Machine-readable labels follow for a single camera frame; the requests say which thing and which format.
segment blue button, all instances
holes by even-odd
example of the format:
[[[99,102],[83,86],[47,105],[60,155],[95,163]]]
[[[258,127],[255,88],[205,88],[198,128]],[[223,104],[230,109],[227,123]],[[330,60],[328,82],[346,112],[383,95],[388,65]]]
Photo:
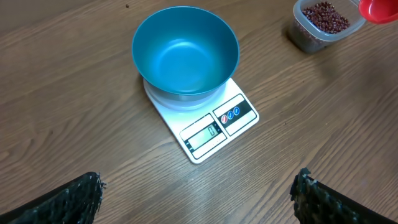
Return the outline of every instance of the blue button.
[[[234,108],[234,114],[235,114],[235,115],[238,115],[240,111],[241,111],[241,110],[239,110],[239,108],[238,108],[237,106],[235,106],[235,108]]]
[[[234,113],[232,111],[228,112],[228,119],[234,118]]]

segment red spoon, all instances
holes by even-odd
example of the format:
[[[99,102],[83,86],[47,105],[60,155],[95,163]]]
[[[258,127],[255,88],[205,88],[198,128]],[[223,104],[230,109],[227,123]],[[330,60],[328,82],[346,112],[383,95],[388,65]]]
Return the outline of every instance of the red spoon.
[[[361,0],[359,12],[369,22],[385,24],[398,20],[398,0]]]

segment wooden surface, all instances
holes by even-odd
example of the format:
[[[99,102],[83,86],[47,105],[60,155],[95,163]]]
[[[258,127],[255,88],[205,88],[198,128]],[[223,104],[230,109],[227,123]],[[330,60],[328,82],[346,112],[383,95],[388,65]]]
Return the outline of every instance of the wooden surface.
[[[0,213],[92,170],[109,182],[96,223],[297,223],[289,187],[307,166],[398,221],[398,23],[306,55],[285,37],[294,0],[33,2],[0,0]],[[181,4],[234,29],[234,80],[260,114],[199,166],[130,51],[140,22]]]

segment plastic container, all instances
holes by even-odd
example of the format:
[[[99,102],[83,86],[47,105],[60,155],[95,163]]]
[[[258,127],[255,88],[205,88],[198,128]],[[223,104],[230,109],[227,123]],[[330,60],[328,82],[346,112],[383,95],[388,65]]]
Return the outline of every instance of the plastic container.
[[[315,53],[327,45],[349,36],[365,23],[365,19],[360,15],[358,10],[359,0],[327,1],[332,3],[336,12],[347,18],[351,25],[337,34],[328,34],[318,29],[302,12],[305,8],[320,3],[321,0],[298,0],[293,7],[294,19],[288,29],[288,35],[290,40],[306,53]]]

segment kitchen scale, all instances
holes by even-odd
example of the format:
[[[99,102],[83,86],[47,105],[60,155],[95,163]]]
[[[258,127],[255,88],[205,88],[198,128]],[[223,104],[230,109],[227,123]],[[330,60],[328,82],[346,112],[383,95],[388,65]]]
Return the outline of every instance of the kitchen scale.
[[[259,114],[230,78],[212,95],[196,101],[171,100],[144,80],[145,91],[195,164],[203,162],[259,121]]]

